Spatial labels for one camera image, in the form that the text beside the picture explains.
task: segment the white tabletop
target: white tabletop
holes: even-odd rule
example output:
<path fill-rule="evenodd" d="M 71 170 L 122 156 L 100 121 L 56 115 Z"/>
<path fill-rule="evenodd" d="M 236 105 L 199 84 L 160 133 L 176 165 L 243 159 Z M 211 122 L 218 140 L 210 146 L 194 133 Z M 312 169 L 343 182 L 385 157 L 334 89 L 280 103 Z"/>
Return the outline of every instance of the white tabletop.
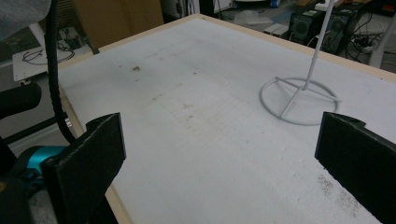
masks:
<path fill-rule="evenodd" d="M 280 121 L 261 104 L 266 82 L 305 77 L 311 56 L 230 27 L 186 20 L 60 71 L 81 124 L 121 113 L 127 160 L 113 185 L 127 216 L 379 223 L 314 158 L 319 126 Z M 341 114 L 396 142 L 394 83 L 321 59 L 314 79 L 343 100 Z"/>

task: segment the floor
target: floor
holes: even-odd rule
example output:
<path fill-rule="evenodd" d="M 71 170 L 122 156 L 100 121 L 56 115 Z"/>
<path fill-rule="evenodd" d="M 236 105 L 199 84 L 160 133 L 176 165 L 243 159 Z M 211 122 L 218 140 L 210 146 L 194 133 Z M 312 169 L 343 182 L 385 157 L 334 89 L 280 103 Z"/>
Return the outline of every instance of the floor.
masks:
<path fill-rule="evenodd" d="M 271 26 L 274 22 L 281 23 L 284 25 L 289 25 L 289 18 L 292 11 L 296 8 L 295 0 L 284 0 L 281 5 L 277 9 L 273 9 L 269 7 L 268 2 L 257 2 L 257 3 L 240 3 L 238 8 L 230 8 L 221 12 L 221 18 L 225 21 L 233 22 L 235 15 L 244 11 L 244 10 L 252 10 L 258 13 L 261 22 L 256 22 L 255 24 L 242 24 L 247 28 L 262 32 L 265 28 Z M 366 26 L 366 29 L 378 29 L 378 24 L 381 24 L 382 27 L 386 27 L 389 22 L 388 17 L 383 17 L 379 15 L 375 15 L 373 18 L 373 22 Z M 396 42 L 389 41 L 390 44 L 388 46 L 389 50 L 395 50 Z M 359 59 L 363 63 L 367 63 L 369 60 L 370 54 L 361 54 Z M 396 73 L 396 56 L 394 54 L 386 54 L 384 57 L 384 62 L 382 64 L 382 69 L 388 70 L 390 72 Z M 39 106 L 30 111 L 26 111 L 20 113 L 18 115 L 5 118 L 0 120 L 0 135 L 5 138 L 11 136 L 14 133 L 18 133 L 23 131 L 26 128 L 29 128 L 43 120 L 52 118 L 52 106 L 50 102 L 50 91 L 48 85 L 47 75 L 42 74 L 36 77 L 33 77 L 32 82 L 36 82 L 42 88 L 43 96 Z M 13 70 L 12 64 L 4 64 L 0 63 L 0 91 L 5 91 L 14 87 L 17 87 L 19 83 L 13 81 Z M 29 146 L 67 146 L 68 143 L 61 135 L 60 131 L 52 132 L 51 134 L 47 134 L 46 136 L 41 136 L 35 138 L 34 141 L 31 141 L 27 146 L 19 146 L 15 148 L 15 153 L 18 155 L 25 148 Z"/>

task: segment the white power strip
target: white power strip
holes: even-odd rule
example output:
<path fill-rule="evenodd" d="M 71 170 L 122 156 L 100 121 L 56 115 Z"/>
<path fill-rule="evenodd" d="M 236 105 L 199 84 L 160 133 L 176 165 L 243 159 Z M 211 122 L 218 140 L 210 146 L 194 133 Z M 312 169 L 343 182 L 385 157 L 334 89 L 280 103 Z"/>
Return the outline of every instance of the white power strip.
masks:
<path fill-rule="evenodd" d="M 341 4 L 342 2 L 340 0 L 334 0 L 334 5 L 337 7 Z M 325 3 L 321 4 L 321 3 L 317 3 L 317 5 L 315 6 L 315 10 L 319 10 L 319 11 L 327 11 L 327 8 L 329 7 L 330 4 L 330 0 L 326 0 Z"/>

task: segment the teal object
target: teal object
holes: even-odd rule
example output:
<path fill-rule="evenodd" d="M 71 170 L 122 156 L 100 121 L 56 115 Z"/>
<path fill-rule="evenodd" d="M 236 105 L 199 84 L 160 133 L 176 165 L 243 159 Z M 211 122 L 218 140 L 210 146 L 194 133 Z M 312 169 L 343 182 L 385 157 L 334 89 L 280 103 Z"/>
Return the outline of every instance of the teal object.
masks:
<path fill-rule="evenodd" d="M 30 158 L 26 168 L 36 169 L 41 175 L 40 163 L 46 158 L 58 155 L 65 147 L 41 147 Z"/>

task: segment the brown cardboard panel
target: brown cardboard panel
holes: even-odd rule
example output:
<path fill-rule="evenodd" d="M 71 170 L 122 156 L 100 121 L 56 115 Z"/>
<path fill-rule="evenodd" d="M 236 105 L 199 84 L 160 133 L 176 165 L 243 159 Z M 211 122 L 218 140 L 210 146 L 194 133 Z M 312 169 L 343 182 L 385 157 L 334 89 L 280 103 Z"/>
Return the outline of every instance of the brown cardboard panel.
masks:
<path fill-rule="evenodd" d="M 94 49 L 163 24 L 160 0 L 73 0 Z"/>

